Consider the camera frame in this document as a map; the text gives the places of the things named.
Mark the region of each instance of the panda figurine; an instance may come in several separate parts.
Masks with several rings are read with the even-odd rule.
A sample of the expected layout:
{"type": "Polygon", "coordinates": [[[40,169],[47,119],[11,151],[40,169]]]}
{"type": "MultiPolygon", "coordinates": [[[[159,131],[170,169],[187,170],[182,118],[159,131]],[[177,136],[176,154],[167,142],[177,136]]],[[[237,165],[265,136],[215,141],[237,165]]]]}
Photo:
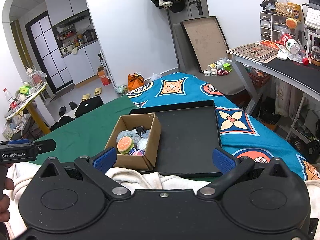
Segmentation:
{"type": "Polygon", "coordinates": [[[314,59],[320,59],[320,39],[315,37],[315,44],[312,46],[311,55],[314,59]]]}

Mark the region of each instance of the door handle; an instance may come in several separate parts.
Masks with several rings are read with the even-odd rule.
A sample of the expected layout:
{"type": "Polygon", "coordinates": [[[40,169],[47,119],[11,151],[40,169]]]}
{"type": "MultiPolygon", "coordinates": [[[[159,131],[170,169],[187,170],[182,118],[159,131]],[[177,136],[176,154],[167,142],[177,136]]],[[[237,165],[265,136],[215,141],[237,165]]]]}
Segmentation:
{"type": "Polygon", "coordinates": [[[195,0],[189,3],[191,4],[197,4],[196,7],[198,8],[199,15],[203,15],[202,7],[201,7],[201,0],[195,0]]]}

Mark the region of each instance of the keyboard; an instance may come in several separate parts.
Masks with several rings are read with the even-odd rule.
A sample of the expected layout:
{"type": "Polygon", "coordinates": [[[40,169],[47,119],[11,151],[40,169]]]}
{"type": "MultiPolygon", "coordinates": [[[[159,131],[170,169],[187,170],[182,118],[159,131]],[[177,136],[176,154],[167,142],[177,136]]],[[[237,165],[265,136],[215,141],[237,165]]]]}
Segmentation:
{"type": "Polygon", "coordinates": [[[309,7],[305,25],[320,30],[320,11],[309,7]]]}

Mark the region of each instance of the yellow table leg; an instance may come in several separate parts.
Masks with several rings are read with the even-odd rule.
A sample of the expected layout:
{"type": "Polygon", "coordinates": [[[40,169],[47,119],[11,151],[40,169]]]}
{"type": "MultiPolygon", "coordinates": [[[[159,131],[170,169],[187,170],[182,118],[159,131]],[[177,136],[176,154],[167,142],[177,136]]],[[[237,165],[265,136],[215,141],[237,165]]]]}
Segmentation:
{"type": "Polygon", "coordinates": [[[41,129],[41,131],[44,134],[50,133],[49,128],[46,126],[46,124],[44,123],[42,118],[39,116],[38,112],[33,107],[32,103],[28,104],[26,106],[26,109],[29,111],[29,113],[31,114],[32,118],[36,121],[36,123],[38,124],[39,128],[41,129]]]}

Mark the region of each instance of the blue gripper pad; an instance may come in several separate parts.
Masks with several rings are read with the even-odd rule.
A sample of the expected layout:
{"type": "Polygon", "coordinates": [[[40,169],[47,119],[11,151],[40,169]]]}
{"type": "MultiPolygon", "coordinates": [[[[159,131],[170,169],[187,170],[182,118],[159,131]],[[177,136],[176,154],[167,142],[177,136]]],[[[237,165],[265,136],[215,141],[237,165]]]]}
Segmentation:
{"type": "Polygon", "coordinates": [[[21,143],[29,143],[28,139],[19,139],[19,140],[13,140],[9,141],[8,144],[21,144],[21,143]]]}
{"type": "Polygon", "coordinates": [[[116,160],[116,149],[114,147],[109,147],[91,157],[89,163],[97,170],[105,174],[116,163],[116,160]]]}
{"type": "Polygon", "coordinates": [[[239,160],[221,148],[215,148],[212,153],[212,162],[223,174],[226,174],[238,165],[239,160]]]}

